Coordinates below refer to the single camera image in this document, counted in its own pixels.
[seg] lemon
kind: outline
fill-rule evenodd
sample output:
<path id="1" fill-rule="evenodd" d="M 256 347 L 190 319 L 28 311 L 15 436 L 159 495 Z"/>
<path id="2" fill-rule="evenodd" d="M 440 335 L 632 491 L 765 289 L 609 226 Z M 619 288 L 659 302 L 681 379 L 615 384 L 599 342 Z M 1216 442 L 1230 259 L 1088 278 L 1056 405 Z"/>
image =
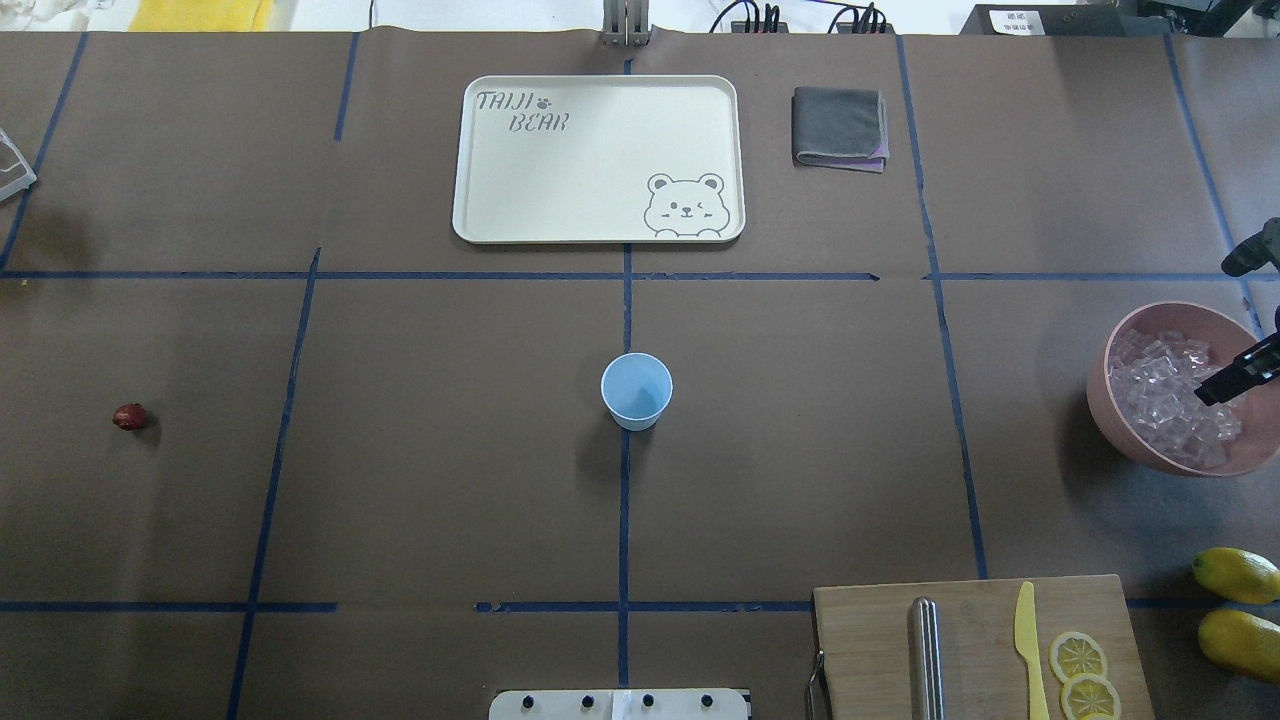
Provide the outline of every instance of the lemon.
<path id="1" fill-rule="evenodd" d="M 1066 720 L 1103 715 L 1120 720 L 1120 693 L 1102 675 L 1076 675 L 1062 685 L 1062 714 Z"/>
<path id="2" fill-rule="evenodd" d="M 1266 557 L 1234 547 L 1211 547 L 1192 561 L 1196 582 L 1228 600 L 1266 605 L 1280 600 L 1280 570 Z"/>
<path id="3" fill-rule="evenodd" d="M 1107 676 L 1107 656 L 1097 641 L 1084 633 L 1062 633 L 1053 638 L 1048 664 L 1059 680 L 1066 683 L 1076 675 Z"/>
<path id="4" fill-rule="evenodd" d="M 1201 620 L 1197 634 L 1201 651 L 1213 665 L 1280 683 L 1280 625 L 1239 610 L 1213 610 Z"/>

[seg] yellow knife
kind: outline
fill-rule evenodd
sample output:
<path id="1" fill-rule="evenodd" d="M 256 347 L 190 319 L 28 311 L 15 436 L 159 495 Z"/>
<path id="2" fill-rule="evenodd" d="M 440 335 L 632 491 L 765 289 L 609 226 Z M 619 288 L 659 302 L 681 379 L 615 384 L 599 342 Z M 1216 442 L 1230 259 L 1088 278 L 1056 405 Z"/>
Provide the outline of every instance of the yellow knife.
<path id="1" fill-rule="evenodd" d="M 1036 633 L 1036 585 L 1023 583 L 1014 610 L 1014 648 L 1027 662 L 1027 703 L 1030 720 L 1048 720 L 1044 700 L 1044 675 L 1039 667 L 1039 635 Z"/>

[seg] label sticker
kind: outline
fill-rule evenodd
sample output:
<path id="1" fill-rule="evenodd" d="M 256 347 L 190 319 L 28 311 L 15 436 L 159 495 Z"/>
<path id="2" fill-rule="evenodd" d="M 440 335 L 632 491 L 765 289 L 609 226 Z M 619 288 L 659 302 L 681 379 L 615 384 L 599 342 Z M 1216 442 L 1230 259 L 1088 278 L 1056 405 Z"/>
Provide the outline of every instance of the label sticker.
<path id="1" fill-rule="evenodd" d="M 991 27 L 1000 35 L 1044 35 L 1044 23 L 1036 10 L 988 10 Z"/>

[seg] tray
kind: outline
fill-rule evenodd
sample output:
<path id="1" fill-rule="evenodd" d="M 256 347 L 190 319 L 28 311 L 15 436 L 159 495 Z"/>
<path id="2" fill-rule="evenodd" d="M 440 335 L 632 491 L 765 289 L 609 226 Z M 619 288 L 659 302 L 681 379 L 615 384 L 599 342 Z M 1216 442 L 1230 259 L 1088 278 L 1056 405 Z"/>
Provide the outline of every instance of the tray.
<path id="1" fill-rule="evenodd" d="M 737 92 L 722 77 L 467 86 L 453 229 L 468 242 L 726 242 L 744 205 Z"/>

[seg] lemon slice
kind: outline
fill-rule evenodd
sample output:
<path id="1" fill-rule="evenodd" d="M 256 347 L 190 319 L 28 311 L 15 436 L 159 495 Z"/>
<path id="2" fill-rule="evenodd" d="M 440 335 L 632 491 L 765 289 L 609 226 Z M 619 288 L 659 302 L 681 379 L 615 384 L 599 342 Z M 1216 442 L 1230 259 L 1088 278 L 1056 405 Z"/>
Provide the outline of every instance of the lemon slice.
<path id="1" fill-rule="evenodd" d="M 1076 675 L 1062 685 L 1062 714 L 1066 720 L 1103 715 L 1120 720 L 1120 693 L 1102 675 Z"/>
<path id="2" fill-rule="evenodd" d="M 1107 676 L 1107 656 L 1102 646 L 1084 633 L 1062 633 L 1053 638 L 1048 664 L 1064 683 L 1076 675 Z"/>

